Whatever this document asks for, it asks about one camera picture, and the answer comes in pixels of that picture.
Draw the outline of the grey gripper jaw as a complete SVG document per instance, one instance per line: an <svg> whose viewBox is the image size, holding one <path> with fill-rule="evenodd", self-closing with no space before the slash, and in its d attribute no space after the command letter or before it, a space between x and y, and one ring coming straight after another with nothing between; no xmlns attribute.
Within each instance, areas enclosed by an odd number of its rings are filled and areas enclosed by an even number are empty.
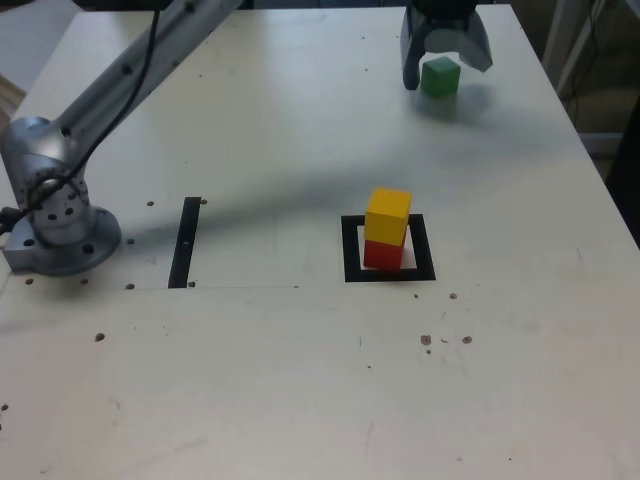
<svg viewBox="0 0 640 480"><path fill-rule="evenodd" d="M477 12L452 21L433 21L424 39L427 53L457 53L470 68L486 72L493 66L489 39Z"/></svg>
<svg viewBox="0 0 640 480"><path fill-rule="evenodd" d="M425 38L430 26L426 17L415 7L407 7L400 33L402 78L404 87L415 91L420 85L420 60L425 55Z"/></svg>

